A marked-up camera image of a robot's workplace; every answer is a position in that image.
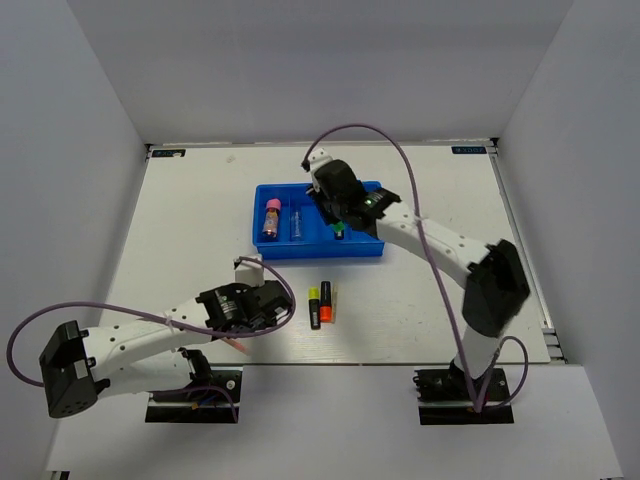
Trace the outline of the clear spray bottle blue cap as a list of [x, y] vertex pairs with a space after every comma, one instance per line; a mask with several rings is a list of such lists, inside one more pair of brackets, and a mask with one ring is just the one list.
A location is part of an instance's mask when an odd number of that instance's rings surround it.
[[304, 239], [303, 215], [299, 204], [294, 204], [291, 207], [290, 237], [292, 241], [302, 241]]

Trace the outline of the blue compartment tray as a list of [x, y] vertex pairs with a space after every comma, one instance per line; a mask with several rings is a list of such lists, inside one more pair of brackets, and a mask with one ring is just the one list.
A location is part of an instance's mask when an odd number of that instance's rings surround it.
[[[252, 242], [267, 260], [319, 259], [338, 257], [380, 257], [385, 243], [369, 235], [345, 227], [343, 240], [335, 240], [332, 228], [322, 220], [312, 200], [306, 195], [304, 183], [262, 184], [256, 187], [253, 206]], [[279, 233], [275, 240], [262, 235], [268, 200], [281, 201]], [[304, 239], [292, 241], [290, 212], [294, 204], [302, 208]]]

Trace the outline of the slim pink highlighter pen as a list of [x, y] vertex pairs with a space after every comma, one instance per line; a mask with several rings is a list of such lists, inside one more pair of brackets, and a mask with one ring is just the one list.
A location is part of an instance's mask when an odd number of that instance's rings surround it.
[[236, 351], [242, 353], [243, 355], [246, 355], [246, 356], [250, 355], [250, 350], [245, 345], [243, 345], [242, 343], [238, 342], [237, 340], [224, 338], [223, 341], [227, 345], [229, 345], [233, 349], [235, 349]]

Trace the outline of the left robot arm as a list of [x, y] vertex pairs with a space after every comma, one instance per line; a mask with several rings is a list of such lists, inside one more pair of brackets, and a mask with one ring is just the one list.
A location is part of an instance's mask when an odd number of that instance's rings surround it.
[[279, 281], [260, 286], [231, 283], [200, 293], [158, 315], [82, 329], [75, 321], [56, 328], [39, 358], [50, 417], [86, 411], [98, 400], [149, 392], [199, 399], [221, 393], [200, 346], [222, 339], [251, 338], [278, 327], [295, 309]]

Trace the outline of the right corner label sticker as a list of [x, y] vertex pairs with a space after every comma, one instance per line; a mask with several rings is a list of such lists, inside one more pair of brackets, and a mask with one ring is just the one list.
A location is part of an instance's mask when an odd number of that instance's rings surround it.
[[454, 155], [486, 155], [487, 154], [487, 150], [484, 146], [470, 146], [470, 145], [452, 146], [451, 150]]

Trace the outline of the orange highlighter black body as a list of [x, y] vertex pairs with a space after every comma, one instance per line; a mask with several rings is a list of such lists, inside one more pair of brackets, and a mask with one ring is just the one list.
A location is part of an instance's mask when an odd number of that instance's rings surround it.
[[321, 323], [333, 321], [332, 285], [330, 281], [322, 281], [320, 285], [320, 310]]

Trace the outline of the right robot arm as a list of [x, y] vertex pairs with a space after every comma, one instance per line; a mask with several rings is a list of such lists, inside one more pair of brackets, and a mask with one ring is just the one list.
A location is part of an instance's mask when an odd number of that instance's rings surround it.
[[486, 244], [421, 219], [397, 194], [384, 188], [366, 191], [342, 160], [314, 153], [302, 168], [311, 176], [307, 195], [325, 223], [342, 223], [423, 260], [433, 259], [439, 273], [463, 288], [466, 328], [451, 384], [459, 396], [477, 397], [488, 385], [486, 371], [500, 339], [530, 295], [515, 245], [504, 239]]

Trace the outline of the green highlighter black body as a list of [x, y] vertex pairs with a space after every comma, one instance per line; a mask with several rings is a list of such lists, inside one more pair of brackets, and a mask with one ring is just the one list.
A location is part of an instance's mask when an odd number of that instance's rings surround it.
[[334, 239], [335, 240], [343, 240], [345, 237], [345, 225], [342, 222], [335, 223], [331, 226]]

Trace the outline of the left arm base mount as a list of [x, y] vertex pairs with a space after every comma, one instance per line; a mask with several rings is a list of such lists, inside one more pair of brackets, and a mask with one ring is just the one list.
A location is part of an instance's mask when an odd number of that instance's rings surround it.
[[201, 390], [151, 395], [145, 422], [150, 424], [235, 424], [240, 416], [243, 368], [211, 367]]

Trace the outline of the corner label sticker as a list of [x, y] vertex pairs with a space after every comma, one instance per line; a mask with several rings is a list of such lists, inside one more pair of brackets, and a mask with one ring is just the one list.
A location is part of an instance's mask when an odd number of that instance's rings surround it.
[[185, 149], [154, 149], [151, 152], [152, 158], [181, 158], [186, 154]]
[[486, 155], [487, 154], [487, 150], [484, 146], [470, 146], [470, 145], [452, 146], [451, 150], [454, 155]]

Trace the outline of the yellow highlighter black body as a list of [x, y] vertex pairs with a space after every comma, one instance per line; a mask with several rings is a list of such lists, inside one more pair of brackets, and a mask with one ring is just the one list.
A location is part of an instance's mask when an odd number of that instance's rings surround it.
[[311, 329], [319, 330], [321, 328], [321, 321], [320, 291], [318, 287], [310, 287], [308, 290], [308, 311]]

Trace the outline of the left corner label sticker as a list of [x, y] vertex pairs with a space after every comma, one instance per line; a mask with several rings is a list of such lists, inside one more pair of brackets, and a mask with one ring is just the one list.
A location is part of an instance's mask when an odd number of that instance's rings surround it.
[[185, 149], [154, 149], [151, 152], [152, 158], [181, 158], [186, 154]]

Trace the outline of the pink-capped marker tube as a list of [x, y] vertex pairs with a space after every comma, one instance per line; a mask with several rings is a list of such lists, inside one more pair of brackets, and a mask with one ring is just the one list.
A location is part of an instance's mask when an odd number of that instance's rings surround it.
[[278, 236], [281, 208], [281, 201], [277, 198], [272, 198], [266, 203], [262, 228], [262, 235], [266, 240], [275, 240]]

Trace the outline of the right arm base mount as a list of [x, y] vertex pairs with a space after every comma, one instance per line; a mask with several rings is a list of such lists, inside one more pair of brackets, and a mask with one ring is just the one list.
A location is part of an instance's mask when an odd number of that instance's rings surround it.
[[418, 413], [422, 426], [463, 426], [513, 424], [512, 407], [505, 372], [496, 368], [486, 391], [481, 413], [473, 409], [464, 375], [449, 368], [418, 369], [412, 378], [418, 394]]

